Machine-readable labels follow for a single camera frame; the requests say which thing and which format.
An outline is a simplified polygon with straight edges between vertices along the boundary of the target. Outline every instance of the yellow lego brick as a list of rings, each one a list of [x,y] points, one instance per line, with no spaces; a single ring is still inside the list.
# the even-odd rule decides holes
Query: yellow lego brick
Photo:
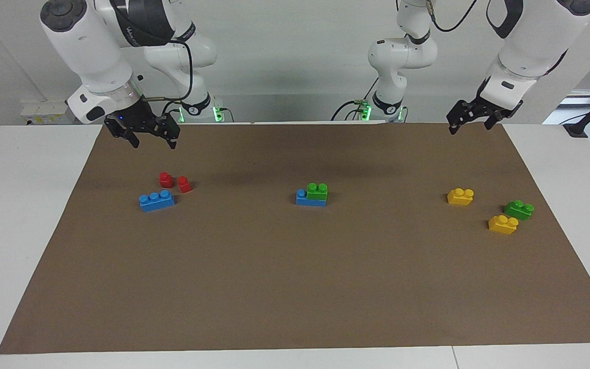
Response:
[[[471,189],[454,189],[448,194],[448,203],[452,205],[463,205],[468,206],[473,202],[473,196],[475,192]]]
[[[494,232],[512,234],[518,229],[520,222],[516,218],[507,218],[505,215],[498,215],[489,220],[489,229]]]

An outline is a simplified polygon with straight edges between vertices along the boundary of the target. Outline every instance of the red lego brick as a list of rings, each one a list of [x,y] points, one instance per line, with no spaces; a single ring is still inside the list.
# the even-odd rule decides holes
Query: red lego brick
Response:
[[[171,189],[174,187],[174,178],[166,172],[159,175],[159,183],[164,189]]]
[[[188,182],[188,178],[182,176],[182,177],[179,177],[176,181],[179,184],[179,189],[181,190],[182,194],[185,194],[186,192],[193,190],[193,188],[190,187],[190,183]]]

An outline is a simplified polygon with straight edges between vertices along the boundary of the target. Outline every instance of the black clamp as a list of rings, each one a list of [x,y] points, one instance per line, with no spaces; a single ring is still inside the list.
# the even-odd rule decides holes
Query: black clamp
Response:
[[[140,145],[140,140],[135,133],[150,133],[164,138],[168,146],[175,149],[176,140],[181,131],[169,114],[157,117],[152,113],[149,103],[143,100],[139,100],[131,107],[106,115],[103,123],[113,137],[128,140],[136,149]]]
[[[484,126],[487,130],[490,130],[502,119],[513,117],[520,106],[522,106],[522,100],[513,110],[499,107],[480,96],[476,97],[475,100],[471,102],[459,100],[454,107],[452,107],[452,110],[450,110],[448,115],[446,115],[450,124],[450,133],[452,133],[452,135],[456,134],[461,126],[480,117],[489,117],[487,121],[484,122]]]

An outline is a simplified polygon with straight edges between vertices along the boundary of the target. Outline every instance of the green lego brick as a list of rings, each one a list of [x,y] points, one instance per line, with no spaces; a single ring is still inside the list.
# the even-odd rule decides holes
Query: green lego brick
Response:
[[[531,203],[524,204],[522,201],[517,199],[516,201],[511,201],[507,204],[507,206],[505,206],[504,213],[518,220],[527,220],[532,217],[532,213],[534,213],[534,206],[532,206]]]
[[[327,185],[321,183],[320,185],[315,183],[309,183],[306,188],[306,199],[323,199],[327,200]]]

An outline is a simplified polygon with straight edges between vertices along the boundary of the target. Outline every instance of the blue lego brick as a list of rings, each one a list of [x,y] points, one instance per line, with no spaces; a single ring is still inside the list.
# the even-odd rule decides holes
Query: blue lego brick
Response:
[[[161,191],[161,194],[154,192],[150,196],[142,195],[138,200],[143,212],[153,212],[154,210],[169,208],[174,205],[174,197],[167,190]]]
[[[327,206],[327,201],[325,199],[307,199],[306,191],[301,189],[297,191],[295,203],[299,206]]]

